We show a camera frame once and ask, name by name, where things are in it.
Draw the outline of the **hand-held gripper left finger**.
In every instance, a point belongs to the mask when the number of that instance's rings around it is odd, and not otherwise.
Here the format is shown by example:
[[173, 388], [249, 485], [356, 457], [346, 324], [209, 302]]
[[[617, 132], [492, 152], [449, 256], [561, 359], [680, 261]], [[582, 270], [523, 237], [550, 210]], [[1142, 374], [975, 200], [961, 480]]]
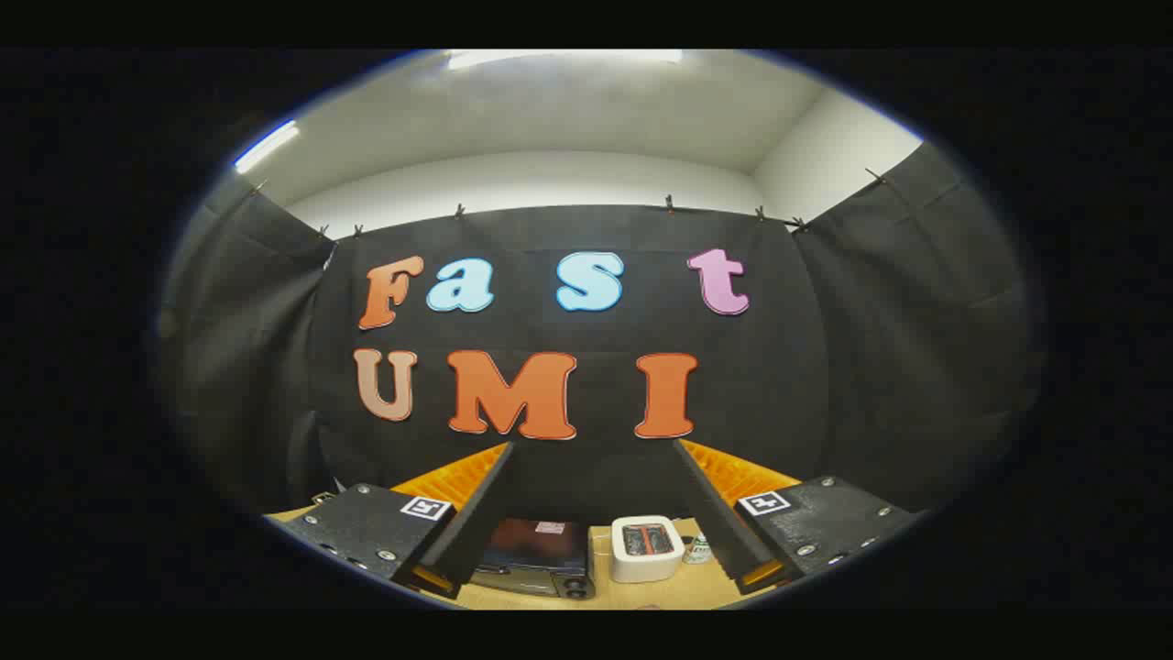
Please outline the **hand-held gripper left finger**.
[[314, 551], [389, 581], [456, 597], [510, 501], [511, 442], [306, 442], [264, 481], [264, 510]]

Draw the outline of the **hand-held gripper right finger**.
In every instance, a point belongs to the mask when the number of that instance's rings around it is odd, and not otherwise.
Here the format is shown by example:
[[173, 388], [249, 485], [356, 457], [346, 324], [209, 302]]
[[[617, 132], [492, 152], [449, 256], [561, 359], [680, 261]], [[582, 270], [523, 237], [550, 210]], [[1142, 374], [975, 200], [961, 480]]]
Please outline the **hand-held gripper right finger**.
[[823, 574], [925, 518], [838, 476], [795, 479], [686, 438], [674, 453], [689, 511], [743, 596]]

